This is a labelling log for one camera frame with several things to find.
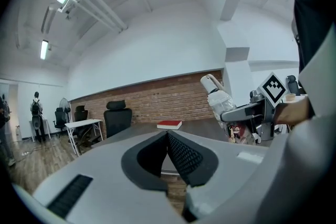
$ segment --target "book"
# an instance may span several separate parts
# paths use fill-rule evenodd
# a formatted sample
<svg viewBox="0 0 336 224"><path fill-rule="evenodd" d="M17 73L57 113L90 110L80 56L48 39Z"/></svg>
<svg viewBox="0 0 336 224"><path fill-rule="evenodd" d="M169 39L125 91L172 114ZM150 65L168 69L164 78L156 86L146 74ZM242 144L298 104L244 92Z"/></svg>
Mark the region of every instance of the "book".
<svg viewBox="0 0 336 224"><path fill-rule="evenodd" d="M182 121L161 121L157 124L158 129L178 130L182 125Z"/></svg>

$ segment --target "person's hand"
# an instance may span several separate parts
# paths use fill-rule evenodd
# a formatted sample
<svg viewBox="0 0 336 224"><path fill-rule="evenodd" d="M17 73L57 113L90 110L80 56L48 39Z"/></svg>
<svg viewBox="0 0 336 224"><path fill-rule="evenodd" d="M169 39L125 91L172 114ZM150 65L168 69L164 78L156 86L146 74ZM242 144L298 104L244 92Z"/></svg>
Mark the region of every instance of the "person's hand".
<svg viewBox="0 0 336 224"><path fill-rule="evenodd" d="M280 103L276 107L274 115L275 124L297 125L309 118L309 99L295 103Z"/></svg>

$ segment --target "fan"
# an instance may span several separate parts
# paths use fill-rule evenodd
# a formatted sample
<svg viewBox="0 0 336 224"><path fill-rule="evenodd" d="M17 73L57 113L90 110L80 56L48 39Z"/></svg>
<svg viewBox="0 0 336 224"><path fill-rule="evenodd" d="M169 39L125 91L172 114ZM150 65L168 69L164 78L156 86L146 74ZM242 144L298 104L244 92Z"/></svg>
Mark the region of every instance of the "fan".
<svg viewBox="0 0 336 224"><path fill-rule="evenodd" d="M68 122L70 122L70 120L71 120L71 113L70 113L71 108L70 108L70 104L69 104L68 100L63 98L59 102L59 107L63 108L63 111L67 114Z"/></svg>

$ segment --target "white table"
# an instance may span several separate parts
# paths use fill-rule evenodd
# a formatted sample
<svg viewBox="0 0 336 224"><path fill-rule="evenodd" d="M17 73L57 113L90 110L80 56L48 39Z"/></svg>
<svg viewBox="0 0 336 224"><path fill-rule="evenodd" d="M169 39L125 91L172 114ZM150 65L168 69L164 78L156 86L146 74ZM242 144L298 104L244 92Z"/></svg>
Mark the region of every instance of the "white table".
<svg viewBox="0 0 336 224"><path fill-rule="evenodd" d="M77 156L79 156L79 152L78 152L78 148L75 144L74 137L72 135L74 133L75 128L86 126L86 125L92 125L94 135L97 136L96 129L99 130L101 140L103 140L103 135L101 133L101 128L100 128L100 122L101 121L102 120L89 119L89 120L75 121L75 122L70 122L70 123L65 124L65 126L67 127L67 131L68 131L68 135L69 135L69 138L70 138L70 143L71 143L73 152L75 154L77 154Z"/></svg>
<svg viewBox="0 0 336 224"><path fill-rule="evenodd" d="M49 124L48 124L48 120L46 118L42 118L42 121L43 121L43 128L45 126L47 126L47 133L48 133L48 136L49 136L49 139L51 139L50 137L50 129L49 129ZM35 128L33 126L33 122L32 120L29 121L30 125L31 125L31 138L33 139L33 142L35 142L35 139L34 139L34 136L35 136Z"/></svg>

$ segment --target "wooden floor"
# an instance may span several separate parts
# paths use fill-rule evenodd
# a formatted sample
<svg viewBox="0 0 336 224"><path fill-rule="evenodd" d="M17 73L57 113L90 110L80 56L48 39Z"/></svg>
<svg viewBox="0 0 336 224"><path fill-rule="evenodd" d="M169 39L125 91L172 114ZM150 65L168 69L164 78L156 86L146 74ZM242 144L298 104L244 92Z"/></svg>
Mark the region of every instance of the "wooden floor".
<svg viewBox="0 0 336 224"><path fill-rule="evenodd" d="M11 148L16 159L16 164L9 168L11 179L30 194L45 178L77 158L68 143L67 135L60 138L52 136L51 140L47 138L44 143L33 143L30 140L12 143ZM82 154L90 150L85 147L80 149ZM162 175L161 178L168 183L169 201L176 211L181 213L186 184L179 176Z"/></svg>

